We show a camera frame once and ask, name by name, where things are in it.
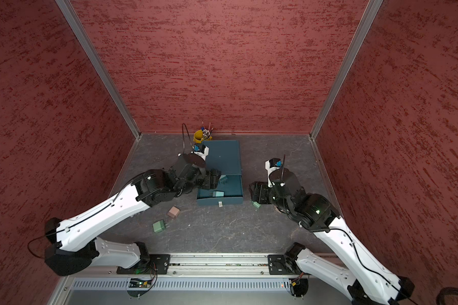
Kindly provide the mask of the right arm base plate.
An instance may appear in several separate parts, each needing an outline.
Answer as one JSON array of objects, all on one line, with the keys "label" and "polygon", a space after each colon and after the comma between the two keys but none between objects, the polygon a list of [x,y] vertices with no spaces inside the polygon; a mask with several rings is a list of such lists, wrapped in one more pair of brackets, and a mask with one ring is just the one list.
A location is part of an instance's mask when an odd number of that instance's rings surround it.
[{"label": "right arm base plate", "polygon": [[283,254],[271,254],[267,256],[267,259],[271,275],[298,276],[302,273],[292,257]]}]

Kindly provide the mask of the teal plug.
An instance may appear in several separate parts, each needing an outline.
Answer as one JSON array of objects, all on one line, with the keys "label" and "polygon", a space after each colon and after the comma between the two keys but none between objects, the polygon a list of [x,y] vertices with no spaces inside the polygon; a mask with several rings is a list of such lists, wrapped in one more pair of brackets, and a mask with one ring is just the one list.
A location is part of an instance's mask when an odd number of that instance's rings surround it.
[{"label": "teal plug", "polygon": [[224,191],[213,191],[211,196],[213,198],[224,197],[225,196],[225,192]]},{"label": "teal plug", "polygon": [[226,175],[221,175],[219,178],[220,184],[225,184],[228,181],[228,177]]}]

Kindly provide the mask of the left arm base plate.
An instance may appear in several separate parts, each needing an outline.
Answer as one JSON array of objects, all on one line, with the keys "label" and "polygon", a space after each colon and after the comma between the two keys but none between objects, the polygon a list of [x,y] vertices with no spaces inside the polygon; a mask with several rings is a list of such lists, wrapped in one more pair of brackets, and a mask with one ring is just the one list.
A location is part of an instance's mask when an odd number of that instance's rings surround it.
[{"label": "left arm base plate", "polygon": [[166,275],[170,259],[169,254],[151,254],[148,263],[140,262],[129,269],[118,267],[116,273],[118,275]]}]

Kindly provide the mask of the teal three-drawer cabinet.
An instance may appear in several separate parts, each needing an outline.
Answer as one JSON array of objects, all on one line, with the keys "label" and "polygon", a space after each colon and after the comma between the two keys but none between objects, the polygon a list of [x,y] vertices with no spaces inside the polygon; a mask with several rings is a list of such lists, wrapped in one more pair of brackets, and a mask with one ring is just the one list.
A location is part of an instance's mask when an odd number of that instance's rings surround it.
[{"label": "teal three-drawer cabinet", "polygon": [[219,207],[243,204],[239,141],[207,141],[204,145],[209,148],[209,155],[206,157],[207,169],[217,169],[221,176],[216,189],[197,191],[197,204]]}]

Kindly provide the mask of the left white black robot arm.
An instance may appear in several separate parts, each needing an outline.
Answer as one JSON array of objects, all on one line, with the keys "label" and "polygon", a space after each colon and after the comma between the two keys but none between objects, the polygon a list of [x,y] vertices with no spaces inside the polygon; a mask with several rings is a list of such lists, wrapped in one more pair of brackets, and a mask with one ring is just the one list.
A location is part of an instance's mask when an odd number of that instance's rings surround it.
[{"label": "left white black robot arm", "polygon": [[100,235],[129,217],[194,189],[215,190],[220,177],[221,172],[208,170],[205,157],[195,152],[179,155],[169,170],[145,171],[90,210],[70,219],[47,221],[45,236],[50,245],[45,250],[44,262],[60,277],[90,266],[149,272],[150,254],[143,242],[117,243]]}]

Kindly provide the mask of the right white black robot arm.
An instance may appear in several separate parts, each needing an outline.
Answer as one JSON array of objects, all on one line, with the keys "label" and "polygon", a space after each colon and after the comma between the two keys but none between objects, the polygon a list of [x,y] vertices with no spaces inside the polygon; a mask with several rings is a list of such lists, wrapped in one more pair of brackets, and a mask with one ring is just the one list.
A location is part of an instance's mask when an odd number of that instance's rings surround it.
[{"label": "right white black robot arm", "polygon": [[249,192],[253,202],[275,206],[323,241],[344,264],[331,263],[294,243],[284,257],[287,267],[295,273],[320,279],[352,304],[398,304],[412,296],[413,282],[381,264],[358,240],[339,211],[324,196],[307,193],[288,169],[272,169],[268,180],[251,183]]}]

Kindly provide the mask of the pink plug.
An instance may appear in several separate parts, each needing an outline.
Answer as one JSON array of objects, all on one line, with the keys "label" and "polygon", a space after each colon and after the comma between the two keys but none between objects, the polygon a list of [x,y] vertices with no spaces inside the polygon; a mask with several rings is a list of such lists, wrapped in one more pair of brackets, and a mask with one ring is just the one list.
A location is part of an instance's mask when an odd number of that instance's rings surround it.
[{"label": "pink plug", "polygon": [[172,218],[172,219],[176,219],[179,216],[180,212],[181,211],[180,211],[180,209],[178,207],[172,207],[168,211],[167,216]]}]

